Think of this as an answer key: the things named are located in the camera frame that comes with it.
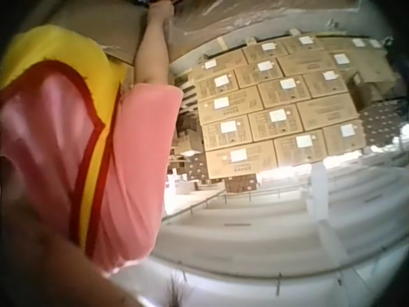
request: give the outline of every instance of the woman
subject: woman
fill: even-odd
[[[56,261],[62,275],[86,267],[60,236],[106,273],[153,249],[183,96],[167,85],[164,24],[172,14],[170,1],[151,5],[136,84],[125,95],[123,67],[87,38],[44,26],[10,44],[0,76],[2,257],[10,268],[45,279],[32,270],[35,260],[46,272],[53,264],[44,257]]]

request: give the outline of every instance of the yellow vest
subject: yellow vest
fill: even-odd
[[[112,151],[112,130],[120,83],[126,68],[108,60],[100,46],[77,33],[46,25],[17,35],[2,59],[0,90],[38,66],[54,66],[76,72],[88,88],[91,112],[99,123],[81,162],[72,200],[72,240],[92,256],[100,207]]]

